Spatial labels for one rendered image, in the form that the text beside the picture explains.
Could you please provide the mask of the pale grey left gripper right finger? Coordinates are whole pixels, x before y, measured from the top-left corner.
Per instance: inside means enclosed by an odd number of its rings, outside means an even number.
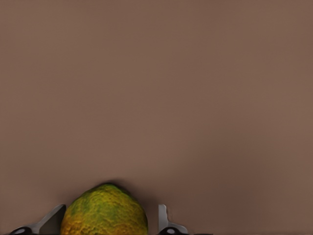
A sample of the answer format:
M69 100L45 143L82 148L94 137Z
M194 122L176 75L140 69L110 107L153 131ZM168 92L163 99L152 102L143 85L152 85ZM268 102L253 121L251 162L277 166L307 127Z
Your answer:
M180 224L171 222L168 219L167 207L165 204L158 205L158 235L188 235L188 230Z

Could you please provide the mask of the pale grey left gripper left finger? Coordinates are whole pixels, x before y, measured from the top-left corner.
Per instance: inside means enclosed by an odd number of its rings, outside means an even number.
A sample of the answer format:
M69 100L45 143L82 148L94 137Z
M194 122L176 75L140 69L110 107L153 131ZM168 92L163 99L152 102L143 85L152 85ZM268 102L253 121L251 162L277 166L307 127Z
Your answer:
M60 204L47 213L39 222L20 226L10 235L60 235L61 223L65 216L66 205Z

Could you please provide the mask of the green-yellow orange fruit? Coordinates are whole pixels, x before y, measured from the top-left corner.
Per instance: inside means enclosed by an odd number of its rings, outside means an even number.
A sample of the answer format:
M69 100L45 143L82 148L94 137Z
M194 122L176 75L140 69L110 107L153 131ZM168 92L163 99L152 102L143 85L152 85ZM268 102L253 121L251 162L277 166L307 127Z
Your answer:
M60 235L148 235L140 202L124 188L105 183L89 189L67 208Z

